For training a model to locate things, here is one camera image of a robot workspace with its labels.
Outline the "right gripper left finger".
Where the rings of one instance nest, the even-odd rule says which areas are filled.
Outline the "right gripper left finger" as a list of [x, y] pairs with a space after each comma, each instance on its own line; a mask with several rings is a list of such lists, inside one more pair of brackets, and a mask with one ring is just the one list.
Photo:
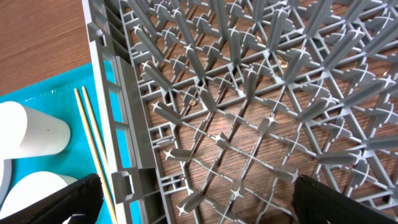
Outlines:
[[104, 195], [98, 174], [89, 174], [1, 223], [96, 223]]

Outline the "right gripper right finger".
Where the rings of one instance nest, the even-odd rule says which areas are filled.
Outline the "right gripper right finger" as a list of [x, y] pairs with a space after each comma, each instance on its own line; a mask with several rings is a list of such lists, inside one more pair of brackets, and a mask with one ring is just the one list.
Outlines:
[[292, 205], [299, 223], [396, 223], [307, 175], [296, 179]]

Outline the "white round bowl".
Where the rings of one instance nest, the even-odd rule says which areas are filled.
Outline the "white round bowl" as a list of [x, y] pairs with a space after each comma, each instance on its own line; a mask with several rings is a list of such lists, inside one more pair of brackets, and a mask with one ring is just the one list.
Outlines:
[[39, 171], [22, 178], [5, 198], [1, 218], [6, 218], [76, 182], [74, 177]]

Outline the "white paper cup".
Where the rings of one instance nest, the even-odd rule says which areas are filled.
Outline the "white paper cup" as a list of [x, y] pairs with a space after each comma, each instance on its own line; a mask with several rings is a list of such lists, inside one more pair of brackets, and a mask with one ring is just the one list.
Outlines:
[[1, 158], [58, 154], [71, 136], [68, 124], [15, 101], [1, 103]]

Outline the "wooden chopstick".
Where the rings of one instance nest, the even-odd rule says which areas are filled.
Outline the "wooden chopstick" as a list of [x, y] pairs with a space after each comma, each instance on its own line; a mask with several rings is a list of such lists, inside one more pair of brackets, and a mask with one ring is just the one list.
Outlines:
[[107, 157], [106, 157], [105, 147], [104, 147], [104, 144], [103, 144], [101, 133], [99, 131], [99, 127], [98, 127], [98, 123], [96, 121], [96, 117], [95, 117], [95, 114], [94, 114], [94, 111], [93, 111], [93, 107], [91, 105], [91, 101], [90, 101], [90, 98], [88, 96], [86, 87], [83, 86], [81, 88], [81, 90], [83, 92], [84, 101], [85, 101], [85, 104], [86, 104], [86, 107], [87, 107], [87, 110], [88, 110], [88, 116], [89, 116], [89, 119], [90, 119], [90, 122], [91, 122], [91, 126], [92, 126], [92, 129], [93, 129], [96, 145], [98, 147], [99, 156], [100, 156], [101, 161], [103, 163], [104, 171], [108, 175], [109, 174], [108, 160], [107, 160]]
[[83, 124], [83, 128], [85, 130], [85, 135], [86, 135], [86, 138], [88, 141], [88, 145], [90, 147], [90, 152], [91, 152], [94, 164], [95, 164], [95, 168], [96, 168], [97, 174], [99, 175], [99, 177], [101, 179], [101, 187], [102, 187], [102, 190], [104, 193], [104, 199], [105, 199], [107, 208], [109, 210], [111, 221], [113, 224], [117, 224], [116, 212], [115, 212], [113, 201], [112, 201], [111, 194], [109, 191], [109, 186], [106, 181], [105, 174], [103, 172], [100, 158], [98, 157], [98, 152], [96, 150], [96, 146], [95, 146], [95, 142], [94, 142], [94, 139], [93, 139], [93, 136], [91, 133], [90, 125], [88, 124], [85, 110], [84, 110], [83, 104], [81, 102], [80, 94], [76, 88], [74, 89], [74, 93], [75, 93], [75, 98], [76, 98], [76, 102], [78, 105], [78, 110], [79, 110], [79, 114], [81, 117], [81, 121]]

